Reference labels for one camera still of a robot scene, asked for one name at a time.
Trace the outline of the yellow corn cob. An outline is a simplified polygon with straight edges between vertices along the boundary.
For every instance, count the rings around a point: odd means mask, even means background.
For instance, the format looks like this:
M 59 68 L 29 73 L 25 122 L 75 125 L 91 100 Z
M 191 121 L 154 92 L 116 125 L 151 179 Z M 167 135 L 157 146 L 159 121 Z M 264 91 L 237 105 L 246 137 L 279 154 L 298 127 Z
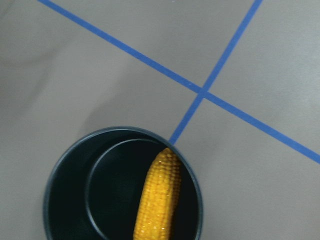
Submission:
M 181 189 L 181 161 L 165 148 L 147 172 L 137 216 L 134 240 L 169 240 Z

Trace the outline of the dark blue pot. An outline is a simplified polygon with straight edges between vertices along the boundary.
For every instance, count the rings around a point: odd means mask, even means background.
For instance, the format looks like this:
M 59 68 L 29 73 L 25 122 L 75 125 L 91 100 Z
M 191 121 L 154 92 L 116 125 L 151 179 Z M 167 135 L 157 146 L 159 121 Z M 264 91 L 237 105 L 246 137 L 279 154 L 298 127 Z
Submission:
M 138 127 L 94 131 L 57 161 L 45 188 L 49 240 L 130 240 L 147 171 L 172 144 Z

